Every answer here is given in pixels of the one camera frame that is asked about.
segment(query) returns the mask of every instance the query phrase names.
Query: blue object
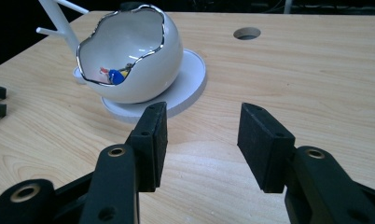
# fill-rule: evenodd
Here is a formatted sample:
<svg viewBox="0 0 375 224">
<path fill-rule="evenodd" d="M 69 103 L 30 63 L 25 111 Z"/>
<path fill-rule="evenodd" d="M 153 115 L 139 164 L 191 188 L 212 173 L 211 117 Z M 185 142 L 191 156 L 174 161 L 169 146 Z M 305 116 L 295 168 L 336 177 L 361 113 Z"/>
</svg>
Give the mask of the blue object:
<svg viewBox="0 0 375 224">
<path fill-rule="evenodd" d="M 114 85 L 118 85 L 122 83 L 125 79 L 124 76 L 118 70 L 115 70 L 115 69 L 109 70 L 108 75 L 109 75 L 109 81 L 111 82 L 111 84 L 114 84 Z"/>
</svg>

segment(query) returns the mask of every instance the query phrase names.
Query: wood grain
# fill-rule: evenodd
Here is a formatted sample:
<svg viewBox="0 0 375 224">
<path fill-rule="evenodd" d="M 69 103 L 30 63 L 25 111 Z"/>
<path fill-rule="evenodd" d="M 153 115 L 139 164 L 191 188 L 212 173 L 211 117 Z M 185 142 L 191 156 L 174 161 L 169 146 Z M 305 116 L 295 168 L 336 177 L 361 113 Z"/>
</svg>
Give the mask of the wood grain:
<svg viewBox="0 0 375 224">
<path fill-rule="evenodd" d="M 86 38 L 106 12 L 72 22 Z M 284 195 L 261 192 L 240 150 L 242 102 L 269 110 L 297 137 L 332 153 L 375 189 L 375 17 L 169 13 L 184 47 L 206 62 L 201 98 L 168 120 L 161 187 L 141 194 L 142 223 L 287 223 Z M 238 40 L 234 31 L 261 35 Z M 92 171 L 133 125 L 75 83 L 75 56 L 48 37 L 0 66 L 0 194 L 29 178 L 58 188 Z"/>
</svg>

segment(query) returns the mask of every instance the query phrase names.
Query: white saucer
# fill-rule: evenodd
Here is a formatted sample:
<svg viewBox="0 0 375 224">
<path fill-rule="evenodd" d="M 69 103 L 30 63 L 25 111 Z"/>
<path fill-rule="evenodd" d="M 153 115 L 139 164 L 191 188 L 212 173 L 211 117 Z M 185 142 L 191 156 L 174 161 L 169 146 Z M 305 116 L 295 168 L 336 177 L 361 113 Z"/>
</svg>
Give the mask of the white saucer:
<svg viewBox="0 0 375 224">
<path fill-rule="evenodd" d="M 175 116 L 199 99 L 205 89 L 207 78 L 204 60 L 192 50 L 184 49 L 179 74 L 174 83 L 156 98 L 140 104 L 119 104 L 102 97 L 105 108 L 116 118 L 136 123 L 147 106 L 167 103 L 167 118 Z"/>
</svg>

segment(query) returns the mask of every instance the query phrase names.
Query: round hole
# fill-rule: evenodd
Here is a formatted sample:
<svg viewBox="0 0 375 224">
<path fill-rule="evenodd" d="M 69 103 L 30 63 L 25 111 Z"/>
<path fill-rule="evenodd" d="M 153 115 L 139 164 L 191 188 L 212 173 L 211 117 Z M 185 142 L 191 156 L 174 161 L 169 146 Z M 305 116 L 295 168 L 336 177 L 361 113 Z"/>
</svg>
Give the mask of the round hole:
<svg viewBox="0 0 375 224">
<path fill-rule="evenodd" d="M 29 184 L 26 186 L 23 186 L 16 190 L 12 196 L 10 196 L 10 200 L 13 203 L 22 203 L 25 201 L 28 201 L 39 192 L 40 186 L 37 184 Z"/>
<path fill-rule="evenodd" d="M 369 223 L 370 222 L 370 218 L 368 218 L 368 216 L 366 216 L 365 214 L 363 214 L 362 212 L 359 212 L 359 211 L 356 211 L 356 210 L 353 210 L 353 209 L 349 209 L 348 211 L 348 215 L 359 221 L 359 222 L 362 222 L 362 223 Z"/>
<path fill-rule="evenodd" d="M 126 149 L 121 147 L 113 148 L 110 151 L 108 151 L 108 155 L 110 157 L 118 157 L 123 155 L 124 153 L 126 153 Z"/>
<path fill-rule="evenodd" d="M 112 220 L 116 215 L 116 208 L 115 207 L 106 207 L 103 208 L 100 213 L 98 214 L 98 218 L 101 221 L 110 221 Z"/>
<path fill-rule="evenodd" d="M 324 153 L 318 151 L 317 149 L 307 149 L 306 153 L 308 156 L 313 157 L 315 159 L 323 159 L 325 157 Z"/>
<path fill-rule="evenodd" d="M 240 40 L 250 40 L 259 37 L 260 30 L 255 27 L 244 27 L 234 32 L 234 37 Z"/>
</svg>

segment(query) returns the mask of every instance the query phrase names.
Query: wooden tabletop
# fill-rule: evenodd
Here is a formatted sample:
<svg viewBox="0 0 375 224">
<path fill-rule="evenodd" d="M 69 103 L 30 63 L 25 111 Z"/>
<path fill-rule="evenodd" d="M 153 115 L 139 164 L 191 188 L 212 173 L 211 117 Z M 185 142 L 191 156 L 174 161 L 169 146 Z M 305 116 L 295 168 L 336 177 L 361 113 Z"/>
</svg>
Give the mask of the wooden tabletop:
<svg viewBox="0 0 375 224">
<path fill-rule="evenodd" d="M 85 39 L 106 12 L 72 22 Z M 375 189 L 375 16 L 169 13 L 184 48 L 207 66 L 203 95 L 168 120 L 161 187 L 141 193 L 142 223 L 287 223 L 282 194 L 257 186 L 236 146 L 241 103 L 260 105 L 296 138 L 330 152 Z M 233 33 L 255 27 L 261 35 Z M 93 171 L 99 152 L 124 143 L 99 95 L 72 76 L 76 59 L 47 37 L 0 65 L 0 194 L 31 178 L 55 188 Z"/>
</svg>

